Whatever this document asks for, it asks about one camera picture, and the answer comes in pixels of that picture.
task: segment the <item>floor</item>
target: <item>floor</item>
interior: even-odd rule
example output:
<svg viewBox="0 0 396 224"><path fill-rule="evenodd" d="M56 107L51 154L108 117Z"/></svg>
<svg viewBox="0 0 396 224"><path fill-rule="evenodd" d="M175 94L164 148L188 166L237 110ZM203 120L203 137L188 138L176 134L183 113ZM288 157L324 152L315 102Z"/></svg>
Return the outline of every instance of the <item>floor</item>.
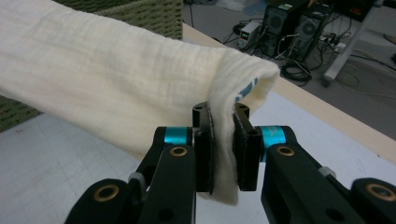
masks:
<svg viewBox="0 0 396 224"><path fill-rule="evenodd" d="M184 22L202 33L224 42L233 32L233 27L240 21L262 20L265 9L262 0L247 0L245 6L242 11L237 12L223 7L186 4L184 6ZM325 32L340 34L347 28L348 23L349 18L341 16L329 23ZM352 22L352 34L359 25L360 23L357 21ZM236 41L227 43L226 46L237 49ZM393 68L396 67L396 64L390 59L396 53L396 45L388 42L380 33L367 30L361 36L355 49L364 50ZM362 56L357 51L354 51L353 54ZM378 63L350 57L337 79L330 87L325 88L321 82L322 75L331 64L334 55L330 50L323 54L324 64L311 72L312 80L302 88L390 138L396 139L394 116L396 114L396 73ZM279 65L284 64L280 60L275 62ZM319 63L318 51L314 49L305 62L308 68L317 66Z"/></svg>
<svg viewBox="0 0 396 224"><path fill-rule="evenodd" d="M233 12L221 7L193 5L194 27L222 40L239 21L261 16L257 11L262 8L260 3L249 6L245 12ZM191 24L190 7L184 9L185 22ZM388 56L396 52L395 47L386 42L362 40L358 47L388 63ZM316 62L313 54L308 63ZM351 65L346 66L344 73L359 75L360 84L356 90L396 96L394 74L362 60L348 63ZM346 90L339 81L324 88L320 74L325 69L323 66L317 70L314 79L302 88L396 139L394 99L357 94ZM345 82L356 80L346 78ZM88 186L103 178L126 180L137 165L138 161L124 151L65 121L48 114L38 116L0 133L0 223L64 223L70 208ZM218 206L198 197L197 213L200 216L197 216L197 223L211 223L213 217L221 217L221 223L257 223L254 217L263 217L257 200L259 195L248 193L241 198L247 202L257 201L255 209L237 208L244 214L243 220L227 216L234 207Z"/></svg>

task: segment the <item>blue stripe on cloth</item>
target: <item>blue stripe on cloth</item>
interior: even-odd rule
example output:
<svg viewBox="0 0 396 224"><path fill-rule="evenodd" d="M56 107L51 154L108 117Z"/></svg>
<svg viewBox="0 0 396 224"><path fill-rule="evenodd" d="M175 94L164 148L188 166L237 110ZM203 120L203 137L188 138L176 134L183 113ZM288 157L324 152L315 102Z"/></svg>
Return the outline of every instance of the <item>blue stripe on cloth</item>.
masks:
<svg viewBox="0 0 396 224"><path fill-rule="evenodd" d="M259 79L256 77L252 82L250 82L243 90L241 90L236 96L235 96L235 102L239 102L242 98L247 96L251 90L256 86L256 84L259 82Z"/></svg>

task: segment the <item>white cloth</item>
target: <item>white cloth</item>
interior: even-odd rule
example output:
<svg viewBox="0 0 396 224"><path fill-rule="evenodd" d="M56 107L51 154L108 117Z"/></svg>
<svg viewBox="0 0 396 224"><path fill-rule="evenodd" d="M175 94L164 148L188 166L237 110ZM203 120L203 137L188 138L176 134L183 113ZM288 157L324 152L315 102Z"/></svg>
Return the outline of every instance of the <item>white cloth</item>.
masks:
<svg viewBox="0 0 396 224"><path fill-rule="evenodd" d="M245 7L245 0L219 0L216 7L224 7L231 11L242 11Z"/></svg>
<svg viewBox="0 0 396 224"><path fill-rule="evenodd" d="M65 119L133 155L158 126L191 126L208 101L217 137L213 199L237 203L233 104L260 106L275 64L164 38L50 0L0 1L0 94Z"/></svg>

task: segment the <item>black device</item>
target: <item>black device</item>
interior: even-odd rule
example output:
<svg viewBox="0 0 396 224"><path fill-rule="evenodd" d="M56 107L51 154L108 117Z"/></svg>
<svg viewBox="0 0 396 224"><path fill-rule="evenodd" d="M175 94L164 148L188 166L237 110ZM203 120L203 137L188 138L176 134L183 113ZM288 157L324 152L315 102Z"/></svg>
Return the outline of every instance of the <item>black device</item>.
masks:
<svg viewBox="0 0 396 224"><path fill-rule="evenodd" d="M286 47L287 43L281 41L279 35L265 34L258 42L256 50L259 50L260 53L271 58L275 58L275 56L285 50Z"/></svg>
<svg viewBox="0 0 396 224"><path fill-rule="evenodd" d="M391 57L391 59L393 60L393 62L396 64L396 53L393 54L393 57Z"/></svg>
<svg viewBox="0 0 396 224"><path fill-rule="evenodd" d="M303 62L307 54L318 43L320 34L334 10L333 6L317 3L308 8L295 29L298 34L289 44L290 58Z"/></svg>
<svg viewBox="0 0 396 224"><path fill-rule="evenodd" d="M299 145L290 127L253 127L248 116L247 106L235 104L237 183L256 190L259 163L266 161L262 206L270 223L396 223L396 187L363 178L348 190ZM195 223L195 192L214 187L215 136L207 103L196 105L192 117L192 127L157 128L128 183L93 184L65 223Z"/></svg>
<svg viewBox="0 0 396 224"><path fill-rule="evenodd" d="M295 27L306 8L308 0L270 1L265 9L263 26L265 34L259 41L261 53L275 57L289 45L291 38L285 37L294 33Z"/></svg>
<svg viewBox="0 0 396 224"><path fill-rule="evenodd" d="M344 15L363 21L375 0L335 0L335 8Z"/></svg>

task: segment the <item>black mechanical part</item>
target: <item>black mechanical part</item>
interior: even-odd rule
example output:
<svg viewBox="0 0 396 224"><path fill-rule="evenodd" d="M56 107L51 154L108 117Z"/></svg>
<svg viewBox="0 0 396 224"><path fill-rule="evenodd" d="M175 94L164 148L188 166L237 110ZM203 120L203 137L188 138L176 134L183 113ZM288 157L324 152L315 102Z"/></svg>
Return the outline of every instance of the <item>black mechanical part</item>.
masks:
<svg viewBox="0 0 396 224"><path fill-rule="evenodd" d="M128 185L117 179L104 179L90 186L78 199L66 224L116 224L130 221L133 208Z"/></svg>
<svg viewBox="0 0 396 224"><path fill-rule="evenodd" d="M235 104L233 123L233 154L236 158L238 186L242 191L254 191L257 188L260 155L262 150L262 132L248 121L249 108Z"/></svg>
<svg viewBox="0 0 396 224"><path fill-rule="evenodd" d="M207 102L200 103L192 109L192 128L196 155L196 190L213 192L214 178L214 131L213 120Z"/></svg>
<svg viewBox="0 0 396 224"><path fill-rule="evenodd" d="M365 223L306 155L294 145L269 148L262 205L270 223Z"/></svg>
<svg viewBox="0 0 396 224"><path fill-rule="evenodd" d="M163 150L137 223L195 223L195 151Z"/></svg>
<svg viewBox="0 0 396 224"><path fill-rule="evenodd" d="M167 146L163 139L165 138L166 127L158 127L155 130L152 145L148 150L145 158L140 162L136 171L145 177L146 185L151 184L152 177L154 176L157 168L158 160L163 153L163 149Z"/></svg>
<svg viewBox="0 0 396 224"><path fill-rule="evenodd" d="M396 187L375 178L355 180L349 200L367 223L396 223Z"/></svg>

